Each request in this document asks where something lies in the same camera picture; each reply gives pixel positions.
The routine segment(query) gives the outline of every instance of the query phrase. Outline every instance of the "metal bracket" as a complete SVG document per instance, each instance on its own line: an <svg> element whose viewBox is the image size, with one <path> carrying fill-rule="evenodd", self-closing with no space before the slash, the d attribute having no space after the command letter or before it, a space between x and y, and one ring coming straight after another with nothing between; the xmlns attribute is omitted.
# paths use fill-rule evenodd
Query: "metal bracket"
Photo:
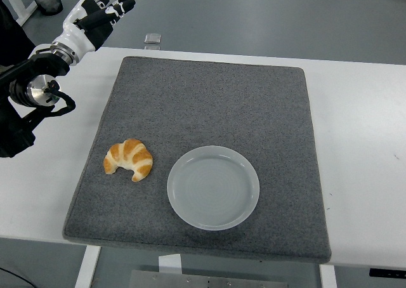
<svg viewBox="0 0 406 288"><path fill-rule="evenodd" d="M133 270L129 288L287 288L287 283Z"/></svg>

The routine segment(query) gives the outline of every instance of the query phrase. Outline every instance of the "white table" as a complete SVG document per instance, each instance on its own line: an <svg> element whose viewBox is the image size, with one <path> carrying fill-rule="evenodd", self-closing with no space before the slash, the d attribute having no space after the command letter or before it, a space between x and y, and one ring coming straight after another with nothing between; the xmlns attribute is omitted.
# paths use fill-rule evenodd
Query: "white table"
<svg viewBox="0 0 406 288"><path fill-rule="evenodd" d="M87 54L58 79L77 108L45 119L33 147L0 159L0 237L67 242L63 222L125 56L301 67L330 264L406 268L406 67L400 65L120 48Z"/></svg>

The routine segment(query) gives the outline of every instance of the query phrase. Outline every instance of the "croissant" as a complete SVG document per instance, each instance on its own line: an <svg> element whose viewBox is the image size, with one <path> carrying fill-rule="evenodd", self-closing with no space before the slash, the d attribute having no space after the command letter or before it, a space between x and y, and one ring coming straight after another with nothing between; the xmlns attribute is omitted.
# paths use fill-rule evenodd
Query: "croissant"
<svg viewBox="0 0 406 288"><path fill-rule="evenodd" d="M106 174L114 174L120 166L134 171L134 182L147 177L152 167L152 156L145 145L137 139L128 139L110 147L103 161Z"/></svg>

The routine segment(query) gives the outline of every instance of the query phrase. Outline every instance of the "plate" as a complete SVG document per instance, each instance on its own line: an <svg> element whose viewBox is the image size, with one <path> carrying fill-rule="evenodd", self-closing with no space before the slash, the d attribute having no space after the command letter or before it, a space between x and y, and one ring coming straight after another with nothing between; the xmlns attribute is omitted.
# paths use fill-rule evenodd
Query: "plate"
<svg viewBox="0 0 406 288"><path fill-rule="evenodd" d="M218 231L237 226L254 211L259 197L255 169L226 147L199 147L172 167L167 195L176 214L189 225Z"/></svg>

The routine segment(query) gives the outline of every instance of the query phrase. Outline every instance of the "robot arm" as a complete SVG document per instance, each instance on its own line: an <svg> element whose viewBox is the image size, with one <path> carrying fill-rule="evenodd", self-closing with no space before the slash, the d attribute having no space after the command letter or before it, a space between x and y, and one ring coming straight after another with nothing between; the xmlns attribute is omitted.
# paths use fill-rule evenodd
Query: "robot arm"
<svg viewBox="0 0 406 288"><path fill-rule="evenodd" d="M87 52L103 45L113 25L134 5L134 0L80 0L63 21L63 33L53 41L51 51L76 65Z"/></svg>
<svg viewBox="0 0 406 288"><path fill-rule="evenodd" d="M51 52L38 51L0 75L0 157L14 157L33 145L32 131L44 118L75 109L74 100L59 90L55 77L66 75L87 52L98 50L134 5L134 0L80 0L64 20ZM36 109L21 118L8 97ZM60 98L66 107L52 112Z"/></svg>

